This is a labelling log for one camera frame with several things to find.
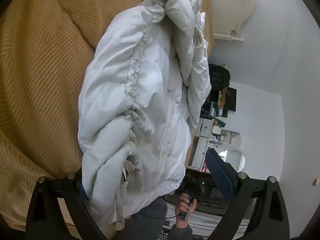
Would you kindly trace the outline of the grey sleeved forearm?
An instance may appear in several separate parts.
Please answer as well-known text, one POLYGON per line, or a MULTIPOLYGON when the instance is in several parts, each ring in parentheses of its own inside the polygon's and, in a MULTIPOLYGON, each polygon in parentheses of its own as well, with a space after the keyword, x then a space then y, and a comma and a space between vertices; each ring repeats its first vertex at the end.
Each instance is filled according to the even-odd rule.
POLYGON ((167 240, 191 240, 193 231, 188 224, 186 228, 177 228, 174 225, 169 231, 167 240))

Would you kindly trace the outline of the person's right hand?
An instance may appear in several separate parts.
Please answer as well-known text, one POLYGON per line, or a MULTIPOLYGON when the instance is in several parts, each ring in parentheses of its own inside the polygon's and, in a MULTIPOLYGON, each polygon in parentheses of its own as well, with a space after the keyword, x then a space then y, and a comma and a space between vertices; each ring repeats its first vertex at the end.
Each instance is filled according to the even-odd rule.
POLYGON ((188 218, 195 211, 197 206, 197 199, 194 198, 191 202, 185 193, 179 197, 179 203, 175 207, 176 214, 176 228, 184 229, 188 227, 188 218))

